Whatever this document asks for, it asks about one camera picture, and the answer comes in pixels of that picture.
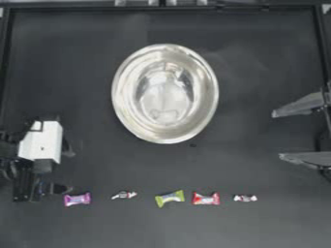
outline black frame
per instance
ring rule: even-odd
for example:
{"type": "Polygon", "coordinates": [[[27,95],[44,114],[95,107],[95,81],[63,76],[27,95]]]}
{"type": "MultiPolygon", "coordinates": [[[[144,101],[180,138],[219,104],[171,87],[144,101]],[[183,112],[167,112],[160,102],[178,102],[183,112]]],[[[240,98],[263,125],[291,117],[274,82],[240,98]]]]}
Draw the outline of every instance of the black frame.
{"type": "MultiPolygon", "coordinates": [[[[103,2],[27,2],[4,3],[1,18],[1,36],[0,36],[0,128],[4,125],[4,106],[7,102],[7,69],[11,53],[12,25],[16,11],[44,11],[44,12],[72,12],[72,11],[104,11],[104,12],[219,12],[219,13],[260,13],[260,12],[298,12],[311,11],[315,27],[315,37],[318,41],[319,57],[323,73],[323,85],[331,82],[331,57],[324,28],[322,5],[315,4],[231,4],[219,0],[210,0],[207,6],[198,6],[195,0],[179,0],[178,6],[167,6],[167,0],[159,0],[158,6],[150,6],[147,1],[127,1],[126,7],[116,7],[115,1],[103,2]]],[[[331,131],[331,109],[324,108],[327,127],[331,131]]]]}

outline red candy wrapper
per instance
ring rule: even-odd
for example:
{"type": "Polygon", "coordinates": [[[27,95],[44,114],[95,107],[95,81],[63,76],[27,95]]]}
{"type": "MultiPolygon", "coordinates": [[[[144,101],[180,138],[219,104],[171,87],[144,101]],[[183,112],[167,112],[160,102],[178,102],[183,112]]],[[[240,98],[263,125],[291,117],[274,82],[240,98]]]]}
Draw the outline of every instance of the red candy wrapper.
{"type": "Polygon", "coordinates": [[[191,203],[194,205],[219,205],[220,194],[215,192],[211,197],[202,196],[196,192],[192,193],[191,203]]]}

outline green candy wrapper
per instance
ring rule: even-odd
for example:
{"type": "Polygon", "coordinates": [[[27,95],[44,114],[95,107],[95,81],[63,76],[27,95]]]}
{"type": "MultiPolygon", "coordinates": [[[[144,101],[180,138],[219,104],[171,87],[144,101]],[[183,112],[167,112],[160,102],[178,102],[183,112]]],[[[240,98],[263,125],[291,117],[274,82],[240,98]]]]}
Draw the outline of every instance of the green candy wrapper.
{"type": "Polygon", "coordinates": [[[179,190],[171,194],[163,195],[163,196],[156,196],[155,197],[156,204],[162,208],[164,203],[167,202],[184,202],[186,197],[184,197],[184,191],[179,190]]]}

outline wrapped candy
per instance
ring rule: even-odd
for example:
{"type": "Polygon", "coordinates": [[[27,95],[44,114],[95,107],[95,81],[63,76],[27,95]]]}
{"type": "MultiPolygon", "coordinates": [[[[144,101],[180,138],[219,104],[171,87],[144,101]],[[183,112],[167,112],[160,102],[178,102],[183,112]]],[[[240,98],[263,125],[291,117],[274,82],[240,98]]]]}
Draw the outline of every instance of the wrapped candy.
{"type": "Polygon", "coordinates": [[[80,196],[64,195],[64,206],[72,206],[76,204],[89,204],[91,203],[91,193],[80,196]]]}
{"type": "Polygon", "coordinates": [[[155,197],[156,204],[162,208],[164,203],[167,202],[184,202],[186,197],[184,197],[184,191],[179,190],[171,194],[163,195],[163,196],[156,196],[155,197]]]}
{"type": "Polygon", "coordinates": [[[212,196],[202,196],[196,192],[192,193],[191,203],[194,205],[219,205],[220,204],[220,194],[215,192],[212,196]]]}
{"type": "Polygon", "coordinates": [[[255,195],[235,195],[232,200],[235,202],[255,202],[258,197],[255,195]]]}
{"type": "Polygon", "coordinates": [[[112,200],[115,199],[131,199],[138,195],[138,192],[122,191],[115,196],[111,197],[112,200]]]}

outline stainless steel bowl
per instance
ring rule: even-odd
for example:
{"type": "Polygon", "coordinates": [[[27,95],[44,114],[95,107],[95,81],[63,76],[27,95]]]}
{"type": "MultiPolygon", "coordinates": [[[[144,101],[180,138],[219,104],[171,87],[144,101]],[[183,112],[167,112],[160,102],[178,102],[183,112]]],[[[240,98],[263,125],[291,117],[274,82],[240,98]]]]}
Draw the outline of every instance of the stainless steel bowl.
{"type": "Polygon", "coordinates": [[[111,94],[116,115],[139,138],[178,143],[207,126],[219,103],[219,84],[196,52],[164,44],[147,46],[126,59],[111,94]]]}

